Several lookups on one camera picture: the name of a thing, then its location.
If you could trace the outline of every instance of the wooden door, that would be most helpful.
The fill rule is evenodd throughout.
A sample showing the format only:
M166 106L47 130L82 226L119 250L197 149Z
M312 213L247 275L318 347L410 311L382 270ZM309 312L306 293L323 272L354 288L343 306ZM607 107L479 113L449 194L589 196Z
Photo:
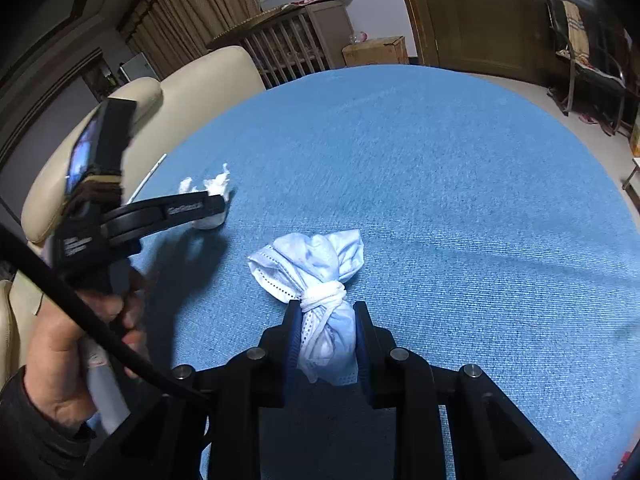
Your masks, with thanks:
M540 0L427 0L438 64L541 83L548 36Z

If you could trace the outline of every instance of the small screen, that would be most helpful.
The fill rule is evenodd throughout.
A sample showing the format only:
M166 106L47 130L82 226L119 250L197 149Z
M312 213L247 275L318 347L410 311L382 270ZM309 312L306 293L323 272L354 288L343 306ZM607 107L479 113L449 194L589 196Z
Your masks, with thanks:
M95 129L98 122L95 114L87 126L76 140L76 145L71 152L69 169L66 173L65 193L70 194L76 185L82 180L89 166L89 156L91 155L91 144L95 139Z

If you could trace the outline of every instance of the blue tablecloth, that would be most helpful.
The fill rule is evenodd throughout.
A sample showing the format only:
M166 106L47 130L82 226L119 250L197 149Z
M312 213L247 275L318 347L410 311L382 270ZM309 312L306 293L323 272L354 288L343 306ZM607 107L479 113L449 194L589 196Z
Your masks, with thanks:
M359 228L365 264L349 301L366 300L376 324L434 365L478 363L581 479L612 474L640 420L640 238L616 184L555 119L459 73L323 72L213 120L138 199L177 192L187 176L212 178L224 162L235 189L224 227L171 229L134 258L152 283L159 365L224 364L280 322L284 305L249 273L252 251L290 232ZM379 421L363 411L360 442L332 449L349 431L336 419L357 412L344 407L356 401L318 415L336 394L315 388L295 419L316 444L287 450L272 438L265 446L285 447L286 461L263 474L317 478L330 462L332 478L389 478L385 452L370 444ZM349 469L358 448L372 457Z

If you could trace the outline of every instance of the beige curtain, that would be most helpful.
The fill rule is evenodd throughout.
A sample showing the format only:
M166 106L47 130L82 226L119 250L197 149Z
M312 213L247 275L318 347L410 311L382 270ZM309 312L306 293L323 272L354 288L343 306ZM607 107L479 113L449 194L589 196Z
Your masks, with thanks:
M217 35L259 13L259 0L140 0L121 33L167 77L206 54Z

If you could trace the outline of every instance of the white face mask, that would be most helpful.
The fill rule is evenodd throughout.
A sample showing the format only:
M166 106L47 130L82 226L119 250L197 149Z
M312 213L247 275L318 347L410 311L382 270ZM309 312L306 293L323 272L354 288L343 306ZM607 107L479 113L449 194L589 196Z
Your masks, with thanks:
M300 300L300 368L310 382L318 378L340 386L358 380L353 308L343 283L364 262L360 231L308 237L292 233L249 256L249 269L274 298Z

